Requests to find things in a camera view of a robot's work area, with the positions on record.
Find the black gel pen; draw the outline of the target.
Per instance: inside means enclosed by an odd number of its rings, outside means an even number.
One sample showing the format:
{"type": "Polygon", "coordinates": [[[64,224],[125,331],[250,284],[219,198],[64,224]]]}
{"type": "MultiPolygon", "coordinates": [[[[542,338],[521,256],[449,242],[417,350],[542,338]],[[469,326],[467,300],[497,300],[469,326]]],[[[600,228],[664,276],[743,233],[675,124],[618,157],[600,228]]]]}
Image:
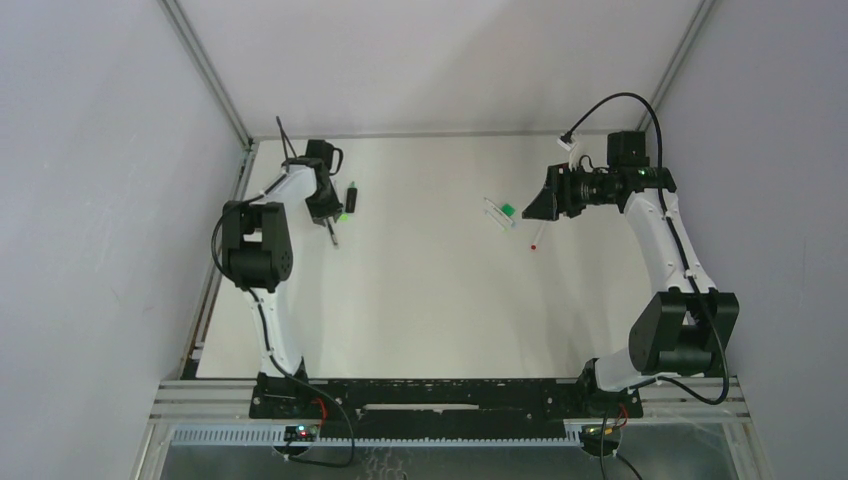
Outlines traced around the black gel pen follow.
{"type": "Polygon", "coordinates": [[[334,222],[332,220],[326,221],[326,227],[327,227],[327,230],[329,232],[333,248],[339,249],[339,247],[340,247],[339,240],[338,240],[338,237],[336,235],[335,228],[334,228],[333,224],[334,224],[334,222]]]}

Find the white marker blue end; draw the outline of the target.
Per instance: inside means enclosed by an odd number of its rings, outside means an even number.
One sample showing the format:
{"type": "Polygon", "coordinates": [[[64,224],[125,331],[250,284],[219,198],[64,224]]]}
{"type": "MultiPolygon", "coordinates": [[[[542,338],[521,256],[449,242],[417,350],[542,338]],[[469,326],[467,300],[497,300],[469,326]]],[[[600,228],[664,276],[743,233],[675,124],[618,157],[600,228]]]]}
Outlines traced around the white marker blue end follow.
{"type": "Polygon", "coordinates": [[[506,212],[496,203],[487,197],[483,198],[487,207],[488,214],[504,229],[512,229],[515,226],[514,220],[506,214],[506,212]]]}

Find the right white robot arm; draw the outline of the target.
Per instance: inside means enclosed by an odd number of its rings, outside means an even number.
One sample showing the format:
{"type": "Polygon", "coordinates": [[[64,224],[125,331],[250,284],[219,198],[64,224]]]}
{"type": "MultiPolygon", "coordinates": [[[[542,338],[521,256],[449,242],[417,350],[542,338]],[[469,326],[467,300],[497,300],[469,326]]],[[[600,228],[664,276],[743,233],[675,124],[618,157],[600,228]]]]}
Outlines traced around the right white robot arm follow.
{"type": "Polygon", "coordinates": [[[589,206],[614,206],[634,233],[653,296],[632,324],[621,350],[589,361],[591,393],[621,393],[669,382],[709,405],[730,388],[726,347],[738,315],[735,294],[706,273],[683,225],[670,170],[652,164],[645,135],[607,137],[607,162],[585,166],[572,132],[559,145],[567,161],[548,166],[541,191],[524,209],[528,220],[575,218],[589,206]]]}

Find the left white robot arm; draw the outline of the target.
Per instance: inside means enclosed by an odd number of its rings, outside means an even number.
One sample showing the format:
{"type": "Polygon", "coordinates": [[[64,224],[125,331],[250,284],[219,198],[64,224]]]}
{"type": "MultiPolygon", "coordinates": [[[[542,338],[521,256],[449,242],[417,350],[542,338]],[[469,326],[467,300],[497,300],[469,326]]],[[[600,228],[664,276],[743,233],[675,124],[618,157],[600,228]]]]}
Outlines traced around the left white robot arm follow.
{"type": "Polygon", "coordinates": [[[258,379],[281,378],[305,387],[303,350],[287,302],[295,254],[288,214],[304,207],[312,222],[337,241],[333,224],[344,205],[333,184],[344,159],[322,139],[307,141],[305,153],[285,160],[280,173],[256,195],[226,202],[210,240],[221,275],[244,293],[260,342],[258,379]]]}

